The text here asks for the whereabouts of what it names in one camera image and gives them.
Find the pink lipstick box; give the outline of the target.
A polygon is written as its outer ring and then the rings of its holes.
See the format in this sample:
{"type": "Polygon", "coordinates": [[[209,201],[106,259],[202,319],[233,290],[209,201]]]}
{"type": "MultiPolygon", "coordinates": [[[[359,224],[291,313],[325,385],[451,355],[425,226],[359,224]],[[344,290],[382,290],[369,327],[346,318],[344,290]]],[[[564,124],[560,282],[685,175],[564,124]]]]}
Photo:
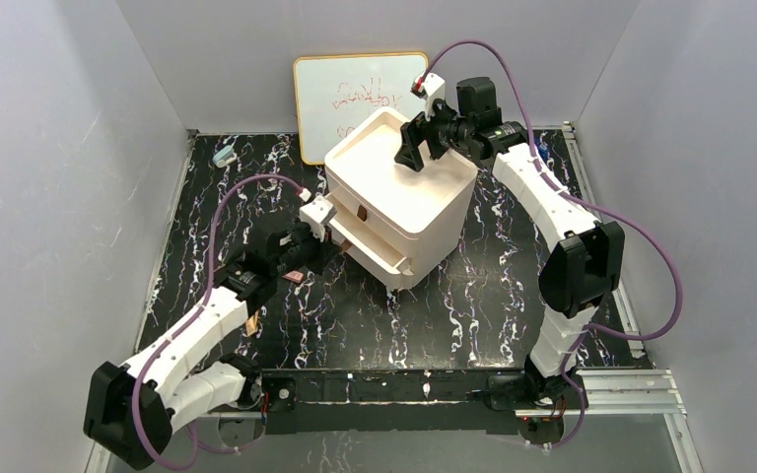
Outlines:
{"type": "Polygon", "coordinates": [[[300,271],[290,271],[284,274],[282,278],[291,283],[301,284],[302,281],[305,279],[305,274],[300,271]]]}

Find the white drawer organizer box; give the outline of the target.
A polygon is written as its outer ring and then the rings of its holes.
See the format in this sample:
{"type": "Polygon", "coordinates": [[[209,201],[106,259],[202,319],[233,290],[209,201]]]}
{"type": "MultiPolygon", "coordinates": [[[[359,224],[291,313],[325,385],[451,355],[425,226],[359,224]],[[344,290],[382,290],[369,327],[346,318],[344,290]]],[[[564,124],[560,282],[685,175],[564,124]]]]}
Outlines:
{"type": "Polygon", "coordinates": [[[324,170],[336,214],[352,214],[407,256],[417,285],[457,248],[477,168],[454,151],[420,171],[396,163],[406,120],[377,109],[325,155],[324,170]]]}

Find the white drawer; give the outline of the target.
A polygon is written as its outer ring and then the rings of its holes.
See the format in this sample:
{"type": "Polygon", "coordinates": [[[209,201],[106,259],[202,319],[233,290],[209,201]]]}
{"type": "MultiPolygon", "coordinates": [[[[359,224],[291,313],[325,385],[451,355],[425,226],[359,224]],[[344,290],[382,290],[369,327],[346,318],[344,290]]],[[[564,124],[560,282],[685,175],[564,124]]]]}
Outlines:
{"type": "Polygon", "coordinates": [[[343,211],[328,223],[335,242],[347,242],[345,253],[389,290],[406,290],[416,285],[410,260],[372,231],[364,222],[343,211]]]}

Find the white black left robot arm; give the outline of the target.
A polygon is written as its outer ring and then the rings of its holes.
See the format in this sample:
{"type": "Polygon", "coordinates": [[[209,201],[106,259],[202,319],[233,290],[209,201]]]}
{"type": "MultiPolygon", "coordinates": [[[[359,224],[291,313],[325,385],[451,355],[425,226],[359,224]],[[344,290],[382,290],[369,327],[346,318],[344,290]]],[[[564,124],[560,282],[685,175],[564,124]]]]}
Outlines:
{"type": "Polygon", "coordinates": [[[214,286],[164,335],[121,365],[101,364],[89,384],[83,432],[136,471],[157,463],[172,436],[199,416],[246,397],[260,375],[248,357],[195,367],[276,294],[283,276],[319,273],[337,252],[331,231],[295,222],[262,245],[236,244],[215,265],[214,286]]]}

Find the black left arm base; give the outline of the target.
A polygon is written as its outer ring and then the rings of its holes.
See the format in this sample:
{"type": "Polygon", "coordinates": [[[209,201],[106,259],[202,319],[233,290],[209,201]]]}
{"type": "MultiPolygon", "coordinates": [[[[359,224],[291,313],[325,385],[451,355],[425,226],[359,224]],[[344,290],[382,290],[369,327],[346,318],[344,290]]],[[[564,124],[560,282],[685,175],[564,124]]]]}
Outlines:
{"type": "Polygon", "coordinates": [[[297,379],[289,372],[264,371],[247,384],[238,400],[213,409],[217,413],[286,413],[297,407],[297,379]]]}

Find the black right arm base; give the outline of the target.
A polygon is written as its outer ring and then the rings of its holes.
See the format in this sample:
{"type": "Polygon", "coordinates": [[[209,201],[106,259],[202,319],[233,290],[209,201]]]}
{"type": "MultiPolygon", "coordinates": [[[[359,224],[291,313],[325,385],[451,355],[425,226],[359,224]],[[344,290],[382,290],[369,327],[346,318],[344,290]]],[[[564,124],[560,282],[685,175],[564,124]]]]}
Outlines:
{"type": "Polygon", "coordinates": [[[466,393],[466,399],[483,402],[493,411],[547,408],[553,418],[568,408],[578,408],[581,400],[588,406],[584,396],[560,374],[544,377],[534,367],[489,375],[482,387],[466,393]]]}

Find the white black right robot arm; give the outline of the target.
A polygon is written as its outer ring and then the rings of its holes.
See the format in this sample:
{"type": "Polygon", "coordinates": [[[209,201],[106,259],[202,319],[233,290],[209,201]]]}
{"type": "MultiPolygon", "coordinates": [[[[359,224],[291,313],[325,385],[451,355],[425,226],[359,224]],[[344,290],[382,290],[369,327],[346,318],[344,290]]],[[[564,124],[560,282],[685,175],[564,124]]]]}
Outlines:
{"type": "Polygon", "coordinates": [[[574,202],[554,172],[539,161],[529,132],[506,121],[493,81],[474,77],[456,86],[458,109],[445,100],[445,82],[423,74],[411,88],[425,107],[400,128],[395,161],[416,172],[426,160],[456,151],[488,165],[540,230],[549,257],[538,276],[545,303],[539,338],[524,365],[535,381],[571,373],[575,344],[602,302],[617,289],[625,242],[616,223],[602,223],[574,202]]]}

